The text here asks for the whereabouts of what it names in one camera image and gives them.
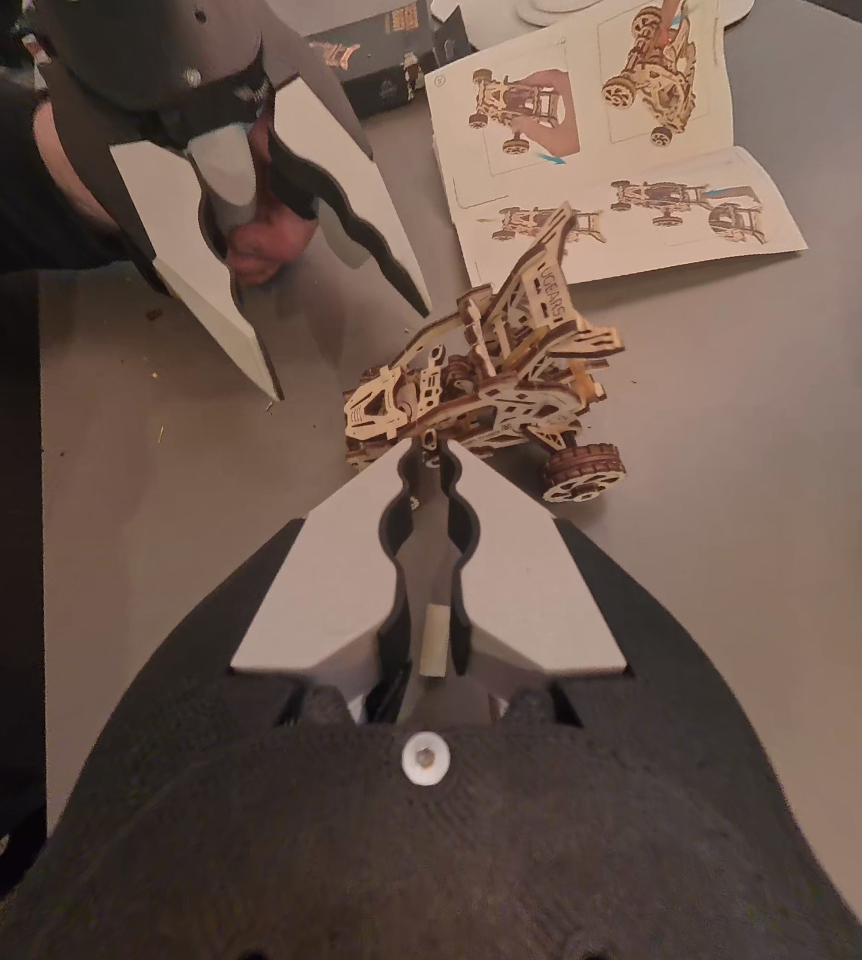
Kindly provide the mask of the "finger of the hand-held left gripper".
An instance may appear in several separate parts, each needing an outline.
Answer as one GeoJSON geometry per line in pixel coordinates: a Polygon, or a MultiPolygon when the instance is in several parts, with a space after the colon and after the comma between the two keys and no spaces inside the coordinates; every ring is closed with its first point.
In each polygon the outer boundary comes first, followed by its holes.
{"type": "Polygon", "coordinates": [[[423,318],[432,303],[420,263],[339,81],[306,39],[277,15],[259,15],[269,81],[271,190],[294,213],[314,217],[323,202],[340,234],[356,243],[423,318]]]}
{"type": "Polygon", "coordinates": [[[232,274],[209,246],[201,214],[206,193],[192,162],[149,141],[110,147],[153,249],[151,264],[235,366],[268,398],[284,398],[257,331],[242,315],[232,274]]]}

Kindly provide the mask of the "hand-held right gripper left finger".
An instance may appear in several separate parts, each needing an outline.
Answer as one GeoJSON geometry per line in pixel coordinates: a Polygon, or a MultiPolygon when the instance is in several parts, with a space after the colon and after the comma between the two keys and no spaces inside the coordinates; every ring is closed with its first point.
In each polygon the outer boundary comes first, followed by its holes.
{"type": "Polygon", "coordinates": [[[230,667],[340,691],[365,722],[395,722],[412,672],[398,553],[413,532],[414,440],[399,441],[311,510],[230,667]]]}

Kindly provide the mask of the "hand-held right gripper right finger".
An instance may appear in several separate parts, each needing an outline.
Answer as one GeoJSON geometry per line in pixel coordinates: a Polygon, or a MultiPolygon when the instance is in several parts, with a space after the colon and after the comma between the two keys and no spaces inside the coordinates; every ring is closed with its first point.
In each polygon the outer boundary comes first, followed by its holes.
{"type": "Polygon", "coordinates": [[[450,653],[470,677],[617,675],[627,660],[556,517],[460,444],[441,447],[459,556],[450,653]]]}

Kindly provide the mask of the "black model kit box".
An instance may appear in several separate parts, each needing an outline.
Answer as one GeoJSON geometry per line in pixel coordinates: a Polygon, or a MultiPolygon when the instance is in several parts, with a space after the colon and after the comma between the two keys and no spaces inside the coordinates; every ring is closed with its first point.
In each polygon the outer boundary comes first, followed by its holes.
{"type": "Polygon", "coordinates": [[[425,1],[313,33],[307,40],[337,77],[360,119],[412,102],[425,88],[426,75],[438,68],[425,1]]]}

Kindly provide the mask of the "pale wooden stick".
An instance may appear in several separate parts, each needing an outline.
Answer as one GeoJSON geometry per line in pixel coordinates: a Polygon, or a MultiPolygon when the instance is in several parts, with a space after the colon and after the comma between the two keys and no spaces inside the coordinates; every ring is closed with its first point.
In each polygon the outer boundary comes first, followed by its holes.
{"type": "Polygon", "coordinates": [[[423,678],[444,679],[449,667],[450,606],[426,606],[420,642],[418,673],[423,678]]]}

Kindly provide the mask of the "wooden buggy model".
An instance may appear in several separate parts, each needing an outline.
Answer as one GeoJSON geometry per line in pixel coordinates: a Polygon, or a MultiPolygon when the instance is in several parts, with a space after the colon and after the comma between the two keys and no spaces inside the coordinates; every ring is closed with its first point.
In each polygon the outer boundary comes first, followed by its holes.
{"type": "Polygon", "coordinates": [[[389,363],[344,393],[345,462],[361,472],[428,428],[481,459],[544,451],[542,496],[587,502],[627,474],[616,445],[582,443],[581,417],[607,394],[593,372],[625,350],[614,327],[574,306],[563,260],[578,216],[564,202],[537,229],[499,289],[484,284],[425,325],[389,363]]]}

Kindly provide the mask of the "white instruction booklet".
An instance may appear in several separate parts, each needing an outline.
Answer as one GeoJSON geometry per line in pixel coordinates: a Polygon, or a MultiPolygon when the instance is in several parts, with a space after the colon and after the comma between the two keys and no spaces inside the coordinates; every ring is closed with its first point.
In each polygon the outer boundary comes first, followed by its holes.
{"type": "Polygon", "coordinates": [[[578,216],[569,283],[808,248],[735,144],[724,29],[673,18],[664,43],[662,18],[643,13],[571,20],[432,74],[433,146],[472,286],[499,286],[563,203],[578,216]]]}

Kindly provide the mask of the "person's left hand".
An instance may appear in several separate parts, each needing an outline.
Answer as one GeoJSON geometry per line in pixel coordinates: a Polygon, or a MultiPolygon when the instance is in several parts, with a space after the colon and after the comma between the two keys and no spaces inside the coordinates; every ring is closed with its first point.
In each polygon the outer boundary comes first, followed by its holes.
{"type": "Polygon", "coordinates": [[[226,235],[225,263],[238,285],[257,287],[294,264],[318,229],[274,195],[260,199],[254,217],[226,235]]]}

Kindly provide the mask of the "wooden book stand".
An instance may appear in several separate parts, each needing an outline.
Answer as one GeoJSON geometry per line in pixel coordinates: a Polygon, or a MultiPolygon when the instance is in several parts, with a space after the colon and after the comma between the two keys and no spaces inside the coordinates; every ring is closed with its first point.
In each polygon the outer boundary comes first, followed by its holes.
{"type": "MultiPolygon", "coordinates": [[[[714,29],[728,29],[747,18],[754,1],[675,2],[674,23],[684,22],[688,13],[714,22],[714,29]]],[[[660,22],[663,2],[467,2],[433,1],[430,13],[444,22],[461,10],[469,25],[486,31],[508,33],[513,19],[524,27],[545,28],[559,22],[579,20],[598,25],[631,15],[643,14],[646,25],[660,22]]]]}

